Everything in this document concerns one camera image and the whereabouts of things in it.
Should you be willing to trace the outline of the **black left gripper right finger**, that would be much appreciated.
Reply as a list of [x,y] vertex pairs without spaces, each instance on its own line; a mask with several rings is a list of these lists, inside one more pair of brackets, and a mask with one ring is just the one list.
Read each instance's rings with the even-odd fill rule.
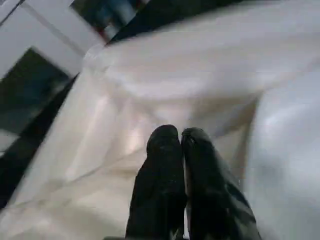
[[200,128],[186,128],[181,146],[188,170],[192,240],[260,240],[239,181]]

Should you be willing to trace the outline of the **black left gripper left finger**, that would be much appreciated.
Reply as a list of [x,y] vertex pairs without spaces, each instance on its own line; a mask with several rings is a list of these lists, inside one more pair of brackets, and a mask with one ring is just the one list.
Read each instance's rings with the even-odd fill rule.
[[135,177],[125,236],[174,240],[184,225],[187,204],[178,130],[161,125],[150,135],[146,160]]

